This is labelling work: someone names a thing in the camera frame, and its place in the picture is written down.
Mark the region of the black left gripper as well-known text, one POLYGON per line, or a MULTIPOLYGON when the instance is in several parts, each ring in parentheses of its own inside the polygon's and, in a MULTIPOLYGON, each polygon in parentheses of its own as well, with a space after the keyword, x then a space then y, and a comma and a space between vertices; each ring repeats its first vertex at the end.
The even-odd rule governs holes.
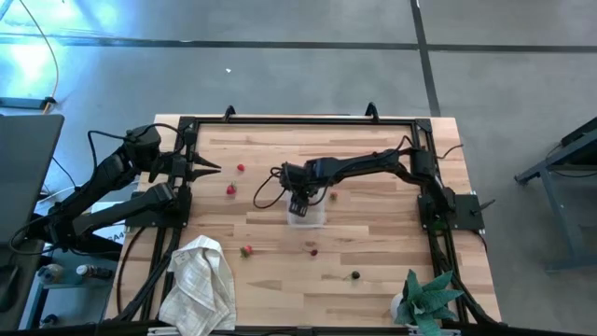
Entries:
POLYGON ((172 179, 182 178, 196 180, 205 175, 218 174, 219 170, 192 170, 193 163, 211 168, 219 168, 219 165, 201 157, 196 150, 198 131, 185 130, 184 139, 186 144, 185 156, 174 154, 160 159, 160 172, 172 179))

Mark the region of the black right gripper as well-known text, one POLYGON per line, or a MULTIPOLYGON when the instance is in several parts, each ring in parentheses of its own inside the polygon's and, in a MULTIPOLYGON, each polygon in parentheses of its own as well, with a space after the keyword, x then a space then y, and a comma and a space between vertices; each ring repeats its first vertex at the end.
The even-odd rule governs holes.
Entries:
POLYGON ((319 158, 306 161, 302 166, 284 162, 281 166, 281 186, 293 192, 289 198, 288 212, 305 217, 309 208, 309 196, 321 188, 327 188, 334 174, 334 159, 319 158))

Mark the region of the clear plastic tupperware container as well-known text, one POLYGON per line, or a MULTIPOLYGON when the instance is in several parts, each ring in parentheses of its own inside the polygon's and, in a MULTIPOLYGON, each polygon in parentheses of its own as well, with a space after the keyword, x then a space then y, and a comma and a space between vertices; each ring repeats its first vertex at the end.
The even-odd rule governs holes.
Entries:
POLYGON ((326 204, 310 205, 304 217, 286 211, 287 224, 297 229, 319 229, 326 224, 326 204))

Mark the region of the white printed paper box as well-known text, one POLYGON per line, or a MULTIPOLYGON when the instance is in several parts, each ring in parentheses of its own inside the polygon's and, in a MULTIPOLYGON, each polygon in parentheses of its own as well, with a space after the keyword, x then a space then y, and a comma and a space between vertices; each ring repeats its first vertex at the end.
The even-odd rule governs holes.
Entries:
MULTIPOLYGON (((125 201, 128 201, 130 198, 131 198, 131 196, 125 196, 124 198, 119 198, 119 199, 116 199, 115 201, 99 201, 98 203, 95 203, 90 208, 90 212, 92 214, 94 214, 101 210, 105 210, 109 207, 112 207, 113 205, 116 205, 118 203, 124 203, 125 201)), ((123 245, 124 241, 125 241, 126 234, 130 231, 129 229, 127 229, 124 226, 124 223, 125 223, 125 221, 121 220, 119 222, 112 224, 111 226, 96 230, 93 232, 93 234, 95 236, 105 238, 107 240, 115 242, 119 245, 123 245)))

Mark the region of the white checked cloth towel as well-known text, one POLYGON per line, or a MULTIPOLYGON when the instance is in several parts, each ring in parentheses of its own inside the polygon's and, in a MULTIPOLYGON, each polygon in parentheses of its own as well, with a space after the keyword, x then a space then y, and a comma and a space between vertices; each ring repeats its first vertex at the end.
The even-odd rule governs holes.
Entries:
POLYGON ((167 271, 174 285, 160 306, 159 321, 182 336, 235 329, 234 278, 218 241, 197 237, 173 252, 167 271))

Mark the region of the white plant pot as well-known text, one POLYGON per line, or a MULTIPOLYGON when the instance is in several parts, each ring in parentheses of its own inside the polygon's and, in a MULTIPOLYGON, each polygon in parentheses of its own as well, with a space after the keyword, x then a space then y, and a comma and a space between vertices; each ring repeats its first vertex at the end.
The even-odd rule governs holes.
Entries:
POLYGON ((395 324, 404 325, 408 322, 408 309, 402 294, 396 294, 390 305, 391 317, 395 324))

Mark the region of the dark bottle with white cap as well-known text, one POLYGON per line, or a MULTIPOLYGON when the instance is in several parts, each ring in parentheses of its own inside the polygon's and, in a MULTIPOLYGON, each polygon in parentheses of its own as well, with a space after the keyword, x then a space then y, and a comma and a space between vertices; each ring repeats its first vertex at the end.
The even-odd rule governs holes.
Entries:
POLYGON ((76 273, 81 277, 109 280, 112 278, 114 271, 92 264, 81 264, 76 267, 76 273))

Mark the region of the green artificial plant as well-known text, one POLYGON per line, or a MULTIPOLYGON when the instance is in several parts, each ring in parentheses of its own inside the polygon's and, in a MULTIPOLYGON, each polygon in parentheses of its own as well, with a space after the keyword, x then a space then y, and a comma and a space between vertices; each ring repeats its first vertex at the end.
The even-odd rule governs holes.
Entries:
POLYGON ((448 308, 448 303, 464 294, 462 290, 448 289, 453 271, 448 271, 421 285, 417 274, 409 270, 402 295, 408 309, 408 322, 404 325, 416 326, 424 336, 441 336, 437 321, 454 320, 456 314, 448 308))

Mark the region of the dark grey flat panel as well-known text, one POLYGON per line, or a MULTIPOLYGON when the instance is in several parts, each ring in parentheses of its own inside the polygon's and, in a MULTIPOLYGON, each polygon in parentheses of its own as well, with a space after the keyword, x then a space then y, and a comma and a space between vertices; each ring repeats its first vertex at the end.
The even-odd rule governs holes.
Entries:
POLYGON ((0 117, 0 245, 29 223, 63 123, 62 115, 0 117))

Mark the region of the small bottle with pale cap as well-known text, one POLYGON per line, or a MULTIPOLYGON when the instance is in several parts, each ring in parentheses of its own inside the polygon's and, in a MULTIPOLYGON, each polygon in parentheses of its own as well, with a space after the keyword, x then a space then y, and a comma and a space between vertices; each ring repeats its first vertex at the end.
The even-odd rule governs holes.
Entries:
POLYGON ((57 284, 62 279, 63 271, 63 266, 51 263, 40 267, 37 271, 37 277, 44 285, 57 284))

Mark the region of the blue grey shelf cart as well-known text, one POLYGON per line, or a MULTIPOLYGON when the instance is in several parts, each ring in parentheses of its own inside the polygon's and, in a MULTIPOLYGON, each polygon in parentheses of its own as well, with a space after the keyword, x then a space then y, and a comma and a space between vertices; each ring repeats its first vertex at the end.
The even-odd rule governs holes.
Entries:
POLYGON ((116 270, 112 260, 58 254, 51 263, 63 266, 62 279, 57 284, 44 285, 35 270, 34 282, 19 325, 20 329, 44 329, 94 324, 104 318, 107 297, 114 278, 99 280, 81 277, 76 267, 92 264, 116 270))

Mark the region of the black floor box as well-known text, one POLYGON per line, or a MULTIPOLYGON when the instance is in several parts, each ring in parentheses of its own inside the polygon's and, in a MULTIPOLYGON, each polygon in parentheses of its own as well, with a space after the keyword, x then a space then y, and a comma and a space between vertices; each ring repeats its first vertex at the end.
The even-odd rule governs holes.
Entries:
POLYGON ((44 99, 0 97, 0 107, 5 108, 44 110, 55 103, 56 100, 52 97, 44 99))

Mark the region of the dark grey metal bench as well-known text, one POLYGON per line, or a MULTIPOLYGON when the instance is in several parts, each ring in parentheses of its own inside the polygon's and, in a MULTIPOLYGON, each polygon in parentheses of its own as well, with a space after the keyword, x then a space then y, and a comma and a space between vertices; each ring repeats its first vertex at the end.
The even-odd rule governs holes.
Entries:
POLYGON ((564 203, 557 197, 554 175, 573 179, 597 177, 597 117, 564 136, 542 161, 514 176, 516 183, 522 186, 534 178, 541 180, 551 211, 565 238, 568 257, 547 264, 546 272, 597 266, 597 252, 590 252, 586 246, 582 225, 574 224, 566 217, 564 203))

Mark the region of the black aluminium table frame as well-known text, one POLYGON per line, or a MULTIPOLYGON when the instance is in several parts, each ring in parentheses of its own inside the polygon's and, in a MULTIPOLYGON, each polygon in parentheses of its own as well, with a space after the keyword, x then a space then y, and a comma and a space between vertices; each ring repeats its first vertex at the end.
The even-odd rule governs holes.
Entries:
POLYGON ((285 201, 269 172, 285 161, 415 145, 437 152, 445 185, 470 194, 454 119, 162 116, 161 121, 197 124, 199 152, 223 169, 193 185, 180 241, 207 235, 221 244, 234 277, 237 333, 401 333, 390 304, 408 271, 428 282, 442 265, 419 220, 420 190, 389 174, 347 179, 335 187, 338 199, 326 204, 323 228, 295 229, 286 222, 285 201), (226 193, 229 184, 236 186, 235 195, 226 193), (246 245, 253 247, 248 258, 240 251, 246 245), (351 277, 353 271, 360 272, 359 279, 351 277))

